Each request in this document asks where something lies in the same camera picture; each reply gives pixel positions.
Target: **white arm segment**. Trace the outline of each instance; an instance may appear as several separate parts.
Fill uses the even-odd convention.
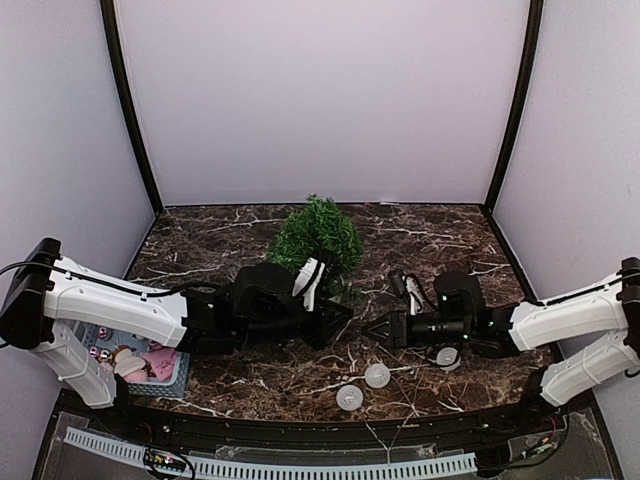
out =
[[[163,291],[91,271],[66,257],[56,261],[55,266],[132,290],[147,293]],[[46,317],[80,320],[123,330],[167,347],[177,347],[186,331],[182,326],[182,318],[187,316],[187,301],[180,294],[143,299],[140,295],[120,292],[63,273],[51,272],[49,278],[55,286],[45,295]]]
[[[608,284],[619,275],[611,275],[594,285]],[[627,328],[622,304],[616,295],[622,284],[581,295],[552,306],[535,306],[523,302],[511,316],[511,338],[519,350],[530,350],[547,343],[603,330]]]
[[[627,330],[608,332],[567,360],[544,372],[541,396],[559,407],[585,390],[629,368],[640,366],[635,350],[624,344]]]
[[[53,343],[43,342],[31,352],[42,358],[60,381],[66,381],[78,392],[89,407],[112,406],[116,396],[113,372],[89,355],[67,322],[53,322],[53,335]]]

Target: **black pole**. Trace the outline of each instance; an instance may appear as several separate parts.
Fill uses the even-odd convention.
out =
[[[500,154],[498,155],[496,168],[493,172],[493,178],[491,179],[489,193],[484,201],[484,206],[490,213],[493,212],[496,202],[498,201],[498,196],[504,183],[504,177],[509,167],[509,160],[511,160],[513,153],[513,146],[516,143],[518,129],[520,128],[520,120],[522,119],[522,112],[524,110],[525,100],[527,99],[529,81],[531,80],[531,72],[533,70],[533,61],[536,56],[543,5],[544,0],[531,0],[529,5],[527,32],[524,37],[520,70],[518,71],[518,80],[516,81],[516,89],[513,94],[509,120],[507,120],[507,128],[504,133],[504,138],[502,139],[502,147],[500,147]]]
[[[124,57],[122,55],[122,45],[120,44],[118,22],[113,0],[100,0],[100,7],[102,9],[102,21],[104,23],[104,33],[107,38],[107,48],[109,49],[113,78],[116,81],[116,88],[118,89],[118,96],[120,97],[120,107],[122,108],[124,121],[127,124],[131,146],[133,147],[133,153],[136,157],[138,168],[140,169],[144,187],[147,190],[151,206],[156,215],[158,215],[164,207],[158,186],[153,178],[149,157],[147,156],[147,151],[142,141],[142,134],[140,133],[138,117],[133,107],[133,98],[131,96],[131,89],[129,88],[127,71],[124,66]]]

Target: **white plastic strip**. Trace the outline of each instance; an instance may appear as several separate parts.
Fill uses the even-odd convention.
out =
[[[144,447],[91,432],[68,428],[65,443],[111,460],[144,468]],[[357,466],[286,466],[238,463],[188,456],[196,478],[212,480],[418,480],[473,473],[475,454],[453,455],[415,462]]]

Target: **green foliage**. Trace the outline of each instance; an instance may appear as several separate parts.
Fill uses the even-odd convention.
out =
[[[270,261],[298,271],[311,254],[324,249],[335,259],[335,273],[349,273],[360,265],[364,247],[351,220],[331,198],[311,195],[304,210],[289,215],[275,243],[267,250]]]

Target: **blue basket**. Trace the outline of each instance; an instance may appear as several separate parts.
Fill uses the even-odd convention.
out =
[[[147,342],[135,338],[131,333],[113,330],[111,338],[105,341],[98,338],[98,326],[86,323],[82,323],[82,326],[85,329],[82,345],[87,349],[96,345],[98,348],[107,348],[113,351],[118,345],[127,345],[135,348],[138,352],[147,351]],[[173,375],[169,380],[160,382],[156,378],[149,378],[146,382],[129,382],[129,393],[150,397],[184,398],[188,375],[189,354],[178,352]]]

